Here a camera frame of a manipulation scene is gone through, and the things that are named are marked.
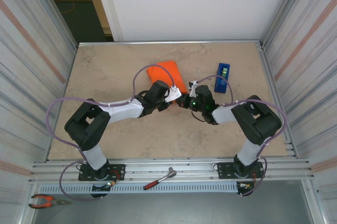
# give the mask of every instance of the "doorway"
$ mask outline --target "doorway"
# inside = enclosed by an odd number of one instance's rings
[[[54,0],[77,43],[112,42],[101,0]]]

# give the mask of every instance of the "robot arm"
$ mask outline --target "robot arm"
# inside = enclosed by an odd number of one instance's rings
[[[234,172],[242,178],[251,173],[265,140],[281,128],[279,117],[265,104],[246,102],[231,106],[215,104],[207,85],[190,83],[190,94],[176,100],[180,107],[201,112],[205,122],[212,125],[237,122],[246,136],[246,142],[234,157]],[[248,99],[260,100],[256,95]]]
[[[80,146],[88,164],[96,171],[95,177],[103,179],[107,174],[108,161],[98,143],[105,128],[116,121],[149,115],[155,109],[163,111],[180,96],[177,87],[170,88],[158,80],[148,91],[142,91],[129,102],[102,103],[109,107],[83,103],[65,124],[64,129]]]

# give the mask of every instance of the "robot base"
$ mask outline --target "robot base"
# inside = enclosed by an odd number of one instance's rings
[[[97,179],[96,171],[91,168],[89,164],[83,164],[80,168],[80,173],[78,175],[79,181],[116,181],[116,172],[117,171],[120,175],[119,180],[124,180],[125,176],[125,164],[108,164],[108,171],[107,175],[103,179]]]
[[[216,164],[217,173],[219,175],[219,179],[237,179],[237,178],[249,178],[253,179],[253,173],[255,173],[256,178],[262,178],[263,175],[263,166],[262,162],[254,163],[253,167],[251,167],[251,172],[246,174],[244,177],[239,176],[234,168],[234,162],[219,162]]]

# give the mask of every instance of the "white wall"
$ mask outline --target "white wall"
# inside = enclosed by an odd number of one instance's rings
[[[283,0],[102,0],[116,41],[261,39]]]

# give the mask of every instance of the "ratchet wrench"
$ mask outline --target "ratchet wrench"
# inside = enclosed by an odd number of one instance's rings
[[[166,178],[172,178],[172,177],[174,177],[175,175],[177,175],[177,172],[176,172],[175,170],[173,170],[172,167],[169,167],[169,169],[168,169],[168,174],[167,174],[166,176],[164,176],[163,178],[160,178],[160,179],[158,179],[158,180],[156,180],[156,181],[153,181],[153,182],[147,184],[147,185],[144,186],[143,188],[144,188],[144,190],[146,191],[146,190],[148,190],[149,188],[152,188],[152,187],[156,186],[157,184],[159,184],[161,181],[165,180]]]

